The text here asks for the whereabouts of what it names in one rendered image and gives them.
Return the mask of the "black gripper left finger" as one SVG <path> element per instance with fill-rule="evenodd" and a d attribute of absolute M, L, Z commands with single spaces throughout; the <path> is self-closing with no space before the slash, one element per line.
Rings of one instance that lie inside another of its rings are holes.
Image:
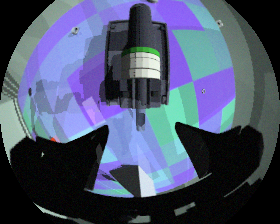
<path fill-rule="evenodd" d="M 36 136 L 42 152 L 64 164 L 65 168 L 77 181 L 84 184 L 84 188 L 94 191 L 97 171 L 99 171 L 102 153 L 105 151 L 109 138 L 109 126 L 97 127 L 95 131 L 85 136 L 61 143 L 54 139 Z"/>

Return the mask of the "dark grey cylindrical rod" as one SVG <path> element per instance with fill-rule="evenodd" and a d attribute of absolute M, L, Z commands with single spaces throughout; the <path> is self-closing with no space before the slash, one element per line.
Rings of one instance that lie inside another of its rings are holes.
<path fill-rule="evenodd" d="M 145 131 L 145 109 L 136 109 L 136 131 Z"/>

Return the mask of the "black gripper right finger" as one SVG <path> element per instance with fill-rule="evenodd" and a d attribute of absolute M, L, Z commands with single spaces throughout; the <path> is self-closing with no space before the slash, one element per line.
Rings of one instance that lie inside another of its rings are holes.
<path fill-rule="evenodd" d="M 190 124 L 175 122 L 174 129 L 187 156 L 191 159 L 197 176 L 202 178 L 211 173 L 210 168 L 214 166 L 217 158 L 221 156 L 227 142 L 240 133 L 240 127 L 242 126 L 227 129 L 226 132 L 215 133 L 192 127 Z"/>

